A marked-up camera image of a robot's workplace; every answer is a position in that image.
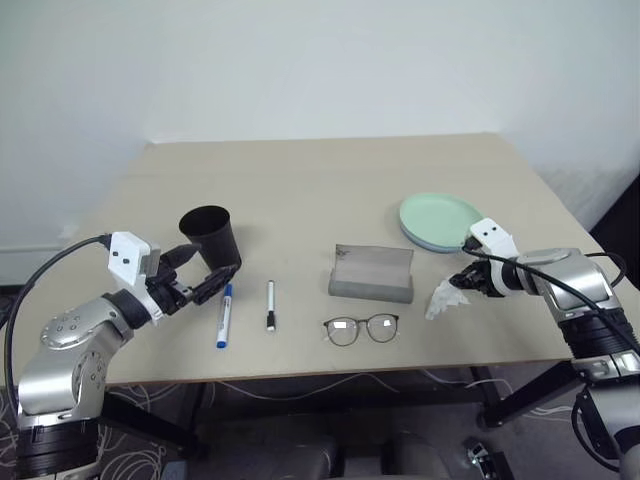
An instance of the green plate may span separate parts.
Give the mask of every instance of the green plate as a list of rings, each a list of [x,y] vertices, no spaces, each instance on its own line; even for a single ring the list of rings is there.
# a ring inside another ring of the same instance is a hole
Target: green plate
[[[484,216],[461,198],[443,193],[418,193],[400,205],[400,226],[409,239],[438,253],[462,248],[469,227]]]

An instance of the black paper cup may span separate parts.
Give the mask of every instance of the black paper cup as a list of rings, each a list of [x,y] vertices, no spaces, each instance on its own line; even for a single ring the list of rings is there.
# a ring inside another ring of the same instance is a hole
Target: black paper cup
[[[187,212],[178,224],[182,234],[200,247],[200,255],[214,271],[219,267],[242,264],[231,230],[231,216],[222,207],[207,205]]]

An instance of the wall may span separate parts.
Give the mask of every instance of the wall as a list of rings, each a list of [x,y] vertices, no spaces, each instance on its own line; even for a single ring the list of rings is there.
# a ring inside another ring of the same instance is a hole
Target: wall
[[[639,170],[639,18],[633,0],[0,0],[0,284],[149,141],[499,131],[589,228]]]

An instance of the glasses lens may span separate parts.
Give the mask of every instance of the glasses lens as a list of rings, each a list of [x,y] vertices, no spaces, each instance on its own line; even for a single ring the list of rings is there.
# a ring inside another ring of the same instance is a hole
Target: glasses lens
[[[369,335],[376,342],[388,342],[396,335],[398,324],[393,315],[376,315],[367,322]]]
[[[327,325],[327,331],[333,343],[345,347],[356,341],[358,323],[352,318],[334,318]]]

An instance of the white tissue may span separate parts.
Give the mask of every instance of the white tissue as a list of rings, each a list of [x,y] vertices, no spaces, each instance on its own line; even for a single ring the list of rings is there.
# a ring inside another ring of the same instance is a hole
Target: white tissue
[[[434,290],[429,307],[424,314],[424,318],[427,320],[434,320],[449,307],[455,307],[460,304],[469,305],[469,300],[464,296],[462,290],[451,285],[449,278],[440,282],[440,285]]]

